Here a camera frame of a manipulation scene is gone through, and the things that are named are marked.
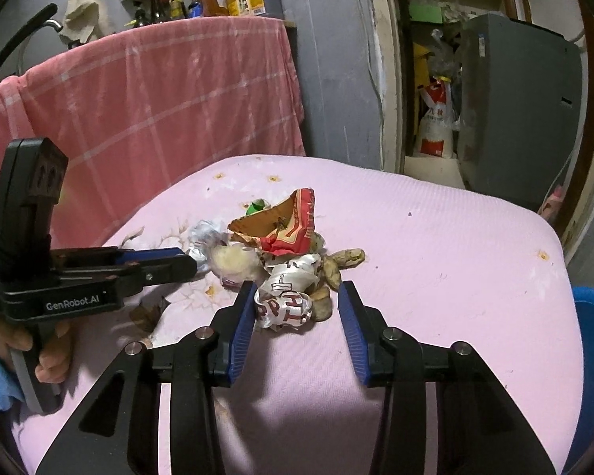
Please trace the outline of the red orange snack wrapper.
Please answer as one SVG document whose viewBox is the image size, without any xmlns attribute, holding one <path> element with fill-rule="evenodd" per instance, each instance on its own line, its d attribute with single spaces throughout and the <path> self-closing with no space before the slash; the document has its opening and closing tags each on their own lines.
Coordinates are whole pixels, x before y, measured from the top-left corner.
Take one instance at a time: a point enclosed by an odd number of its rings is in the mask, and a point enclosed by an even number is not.
<svg viewBox="0 0 594 475">
<path fill-rule="evenodd" d="M 275 256 L 306 254 L 315 230 L 314 205 L 314 191 L 298 189 L 276 206 L 235 219 L 227 229 L 232 240 Z"/>
</svg>

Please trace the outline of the brown potato piece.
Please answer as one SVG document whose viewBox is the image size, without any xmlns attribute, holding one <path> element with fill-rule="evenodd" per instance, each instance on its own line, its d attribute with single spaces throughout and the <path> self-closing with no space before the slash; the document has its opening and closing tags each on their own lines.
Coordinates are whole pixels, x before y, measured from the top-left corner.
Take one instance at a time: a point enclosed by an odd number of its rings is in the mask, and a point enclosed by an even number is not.
<svg viewBox="0 0 594 475">
<path fill-rule="evenodd" d="M 330 256 L 324 256 L 322 268 L 326 283 L 336 292 L 342 283 L 340 268 L 337 262 Z"/>
<path fill-rule="evenodd" d="M 328 256 L 339 269 L 348 269 L 359 266 L 366 260 L 366 253 L 362 249 L 346 249 Z"/>
<path fill-rule="evenodd" d="M 312 302 L 312 321 L 324 322 L 329 319 L 333 314 L 333 301 L 331 300 L 329 287 L 324 284 L 311 292 L 309 297 Z"/>
</svg>

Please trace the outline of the white printed wrapper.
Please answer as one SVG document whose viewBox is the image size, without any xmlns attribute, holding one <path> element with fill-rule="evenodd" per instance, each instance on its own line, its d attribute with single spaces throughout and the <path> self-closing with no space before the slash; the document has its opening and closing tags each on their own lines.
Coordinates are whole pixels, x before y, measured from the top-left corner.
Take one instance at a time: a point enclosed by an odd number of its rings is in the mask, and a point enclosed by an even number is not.
<svg viewBox="0 0 594 475">
<path fill-rule="evenodd" d="M 257 325 L 262 329 L 299 328 L 310 321 L 313 304 L 308 289 L 320 281 L 318 253 L 273 258 L 265 268 L 265 282 L 254 295 Z"/>
</svg>

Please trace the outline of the beige hanging towel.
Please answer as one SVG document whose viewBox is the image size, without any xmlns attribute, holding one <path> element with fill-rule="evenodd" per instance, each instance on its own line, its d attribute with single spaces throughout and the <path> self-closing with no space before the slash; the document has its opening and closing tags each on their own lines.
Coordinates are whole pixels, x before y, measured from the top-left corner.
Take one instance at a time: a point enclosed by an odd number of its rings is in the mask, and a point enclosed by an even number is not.
<svg viewBox="0 0 594 475">
<path fill-rule="evenodd" d="M 67 0 L 60 32 L 66 44 L 86 44 L 111 32 L 104 0 Z"/>
</svg>

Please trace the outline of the red white rice bag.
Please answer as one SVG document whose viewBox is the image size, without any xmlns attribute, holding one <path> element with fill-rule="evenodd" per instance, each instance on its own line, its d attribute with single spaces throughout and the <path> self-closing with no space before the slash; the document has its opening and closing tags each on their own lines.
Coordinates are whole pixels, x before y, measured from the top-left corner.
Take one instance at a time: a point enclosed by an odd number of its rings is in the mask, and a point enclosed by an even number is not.
<svg viewBox="0 0 594 475">
<path fill-rule="evenodd" d="M 419 91 L 419 116 L 414 154 L 416 157 L 455 158 L 456 114 L 452 80 L 439 76 Z"/>
</svg>

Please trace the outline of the red plaid cloth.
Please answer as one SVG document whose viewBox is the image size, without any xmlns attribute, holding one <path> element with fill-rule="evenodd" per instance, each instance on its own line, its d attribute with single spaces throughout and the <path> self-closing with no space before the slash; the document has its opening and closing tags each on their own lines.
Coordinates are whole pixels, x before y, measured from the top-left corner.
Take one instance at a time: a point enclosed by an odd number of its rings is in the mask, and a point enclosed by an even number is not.
<svg viewBox="0 0 594 475">
<path fill-rule="evenodd" d="M 13 139 L 68 157 L 58 248 L 100 245 L 174 183 L 232 156 L 300 156 L 305 111 L 282 21 L 181 19 L 76 47 L 0 83 L 0 168 Z"/>
</svg>

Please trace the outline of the dark sauce bottle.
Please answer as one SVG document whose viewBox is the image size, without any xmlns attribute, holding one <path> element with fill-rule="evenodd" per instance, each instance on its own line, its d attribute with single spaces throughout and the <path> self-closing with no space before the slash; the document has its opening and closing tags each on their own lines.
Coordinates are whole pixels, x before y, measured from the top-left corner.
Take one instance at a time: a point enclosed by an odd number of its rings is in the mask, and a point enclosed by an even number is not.
<svg viewBox="0 0 594 475">
<path fill-rule="evenodd" d="M 152 24 L 161 24 L 168 21 L 162 0 L 150 0 L 150 21 Z"/>
</svg>

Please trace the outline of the white green wrapper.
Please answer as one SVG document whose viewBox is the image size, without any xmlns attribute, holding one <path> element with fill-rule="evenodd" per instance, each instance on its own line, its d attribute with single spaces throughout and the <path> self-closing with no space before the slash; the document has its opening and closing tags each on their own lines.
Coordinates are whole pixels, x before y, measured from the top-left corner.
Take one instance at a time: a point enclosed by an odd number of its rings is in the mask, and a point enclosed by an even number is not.
<svg viewBox="0 0 594 475">
<path fill-rule="evenodd" d="M 187 254 L 199 272 L 212 271 L 223 278 L 247 277 L 263 269 L 261 253 L 234 240 L 222 217 L 200 220 L 187 231 Z"/>
</svg>

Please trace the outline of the brown dry peel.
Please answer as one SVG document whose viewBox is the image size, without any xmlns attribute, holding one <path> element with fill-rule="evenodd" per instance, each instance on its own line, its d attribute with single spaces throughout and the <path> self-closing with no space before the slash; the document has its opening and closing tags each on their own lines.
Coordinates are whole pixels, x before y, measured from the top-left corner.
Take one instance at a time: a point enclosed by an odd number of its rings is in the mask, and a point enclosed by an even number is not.
<svg viewBox="0 0 594 475">
<path fill-rule="evenodd" d="M 143 300 L 128 313 L 128 316 L 139 330 L 144 333 L 153 333 L 169 304 L 170 302 L 164 297 L 152 304 Z"/>
</svg>

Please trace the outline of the pink cloth on table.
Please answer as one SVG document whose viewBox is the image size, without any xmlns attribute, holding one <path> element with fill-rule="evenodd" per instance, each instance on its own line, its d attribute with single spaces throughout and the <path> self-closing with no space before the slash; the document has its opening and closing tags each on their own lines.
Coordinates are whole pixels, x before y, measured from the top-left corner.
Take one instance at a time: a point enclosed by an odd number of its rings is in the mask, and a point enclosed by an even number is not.
<svg viewBox="0 0 594 475">
<path fill-rule="evenodd" d="M 52 236 L 59 247 L 183 245 L 202 220 L 229 222 L 255 198 L 315 194 L 331 251 L 359 248 L 345 273 L 362 301 L 418 341 L 471 343 L 561 469 L 581 407 L 583 349 L 556 233 L 496 198 L 338 162 L 249 156 L 164 189 L 146 162 L 109 161 L 96 182 L 72 163 Z M 231 474 L 365 474 L 383 393 L 353 370 L 338 316 L 259 332 L 243 374 L 214 395 Z"/>
</svg>

